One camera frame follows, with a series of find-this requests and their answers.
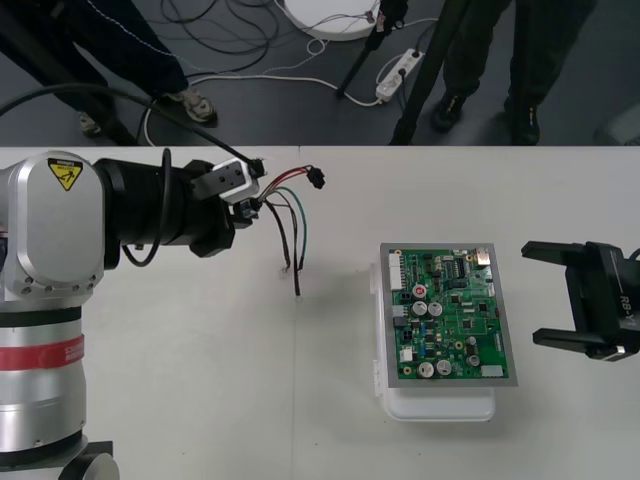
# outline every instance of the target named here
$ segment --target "white round base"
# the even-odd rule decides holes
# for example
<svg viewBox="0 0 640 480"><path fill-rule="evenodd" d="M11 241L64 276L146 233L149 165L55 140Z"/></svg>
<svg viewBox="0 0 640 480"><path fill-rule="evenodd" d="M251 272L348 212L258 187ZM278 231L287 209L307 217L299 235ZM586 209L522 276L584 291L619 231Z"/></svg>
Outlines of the white round base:
<svg viewBox="0 0 640 480"><path fill-rule="evenodd" d="M356 40L366 37L373 25L365 19L335 18L323 23L334 15L362 15L371 10L374 0L280 0L289 20L312 37L332 42ZM378 13L379 2L375 2L374 17Z"/></svg>

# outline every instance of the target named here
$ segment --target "yellow warning sticker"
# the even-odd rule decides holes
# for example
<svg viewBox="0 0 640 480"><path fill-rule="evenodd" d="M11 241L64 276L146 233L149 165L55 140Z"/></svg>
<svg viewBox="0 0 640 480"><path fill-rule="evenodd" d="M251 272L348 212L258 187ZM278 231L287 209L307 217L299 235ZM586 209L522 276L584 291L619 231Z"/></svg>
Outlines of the yellow warning sticker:
<svg viewBox="0 0 640 480"><path fill-rule="evenodd" d="M62 188L67 192L71 190L73 184L82 173L82 162L76 162L73 160L58 160L54 158L49 159L49 168L56 176Z"/></svg>

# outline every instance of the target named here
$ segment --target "electrolytic capacitor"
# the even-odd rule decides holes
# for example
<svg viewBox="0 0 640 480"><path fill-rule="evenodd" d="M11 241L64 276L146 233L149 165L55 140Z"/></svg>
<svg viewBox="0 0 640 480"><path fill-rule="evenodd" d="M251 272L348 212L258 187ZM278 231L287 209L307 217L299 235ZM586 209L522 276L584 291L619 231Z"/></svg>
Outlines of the electrolytic capacitor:
<svg viewBox="0 0 640 480"><path fill-rule="evenodd" d="M436 365L436 370L440 375L449 375L451 373L451 362L449 360L440 360Z"/></svg>
<svg viewBox="0 0 640 480"><path fill-rule="evenodd" d="M439 317L442 315L442 305L438 302L433 302L429 304L429 315L432 317Z"/></svg>
<svg viewBox="0 0 640 480"><path fill-rule="evenodd" d="M434 372L435 369L429 362L423 362L418 366L418 375L422 378L431 378L433 377Z"/></svg>
<svg viewBox="0 0 640 480"><path fill-rule="evenodd" d="M477 355L471 355L467 357L467 365L470 367L477 367L480 365L480 357Z"/></svg>
<svg viewBox="0 0 640 480"><path fill-rule="evenodd" d="M411 306L411 311L418 317L425 315L428 309L429 307L424 302L416 302Z"/></svg>
<svg viewBox="0 0 640 480"><path fill-rule="evenodd" d="M424 298L427 296L427 287L417 284L415 287L413 287L411 293L415 298Z"/></svg>

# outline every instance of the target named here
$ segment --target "black pants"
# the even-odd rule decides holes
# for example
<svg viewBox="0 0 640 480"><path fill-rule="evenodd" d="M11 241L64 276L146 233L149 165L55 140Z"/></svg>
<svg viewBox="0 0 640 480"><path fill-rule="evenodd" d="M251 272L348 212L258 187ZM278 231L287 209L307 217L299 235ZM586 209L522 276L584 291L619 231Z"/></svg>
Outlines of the black pants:
<svg viewBox="0 0 640 480"><path fill-rule="evenodd" d="M188 82L178 61L141 44L118 25L100 16L86 0L64 0L62 12L53 18L55 0L0 0L32 35L50 50L80 82L107 85L105 78L80 54L75 44L87 50L96 60L113 73L129 80L151 96L177 93L187 88ZM162 51L169 52L151 30L131 0L91 0L103 13L117 20L129 32ZM51 81L46 72L31 64L11 43L0 35L0 51L43 85ZM96 97L105 105L112 100ZM58 98L80 110L73 94L60 94Z"/></svg>
<svg viewBox="0 0 640 480"><path fill-rule="evenodd" d="M444 65L447 91L469 96L480 86L493 29L512 0L474 0ZM530 37L528 105L540 105L562 71L578 34L597 0L535 0Z"/></svg>

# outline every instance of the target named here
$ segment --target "circuit board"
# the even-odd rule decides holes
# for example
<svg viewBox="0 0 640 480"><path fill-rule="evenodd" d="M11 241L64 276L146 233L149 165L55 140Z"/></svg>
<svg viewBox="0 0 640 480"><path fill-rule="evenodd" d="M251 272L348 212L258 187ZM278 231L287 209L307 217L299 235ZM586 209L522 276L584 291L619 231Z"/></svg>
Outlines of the circuit board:
<svg viewBox="0 0 640 480"><path fill-rule="evenodd" d="M509 378L487 248L388 254L398 379Z"/></svg>

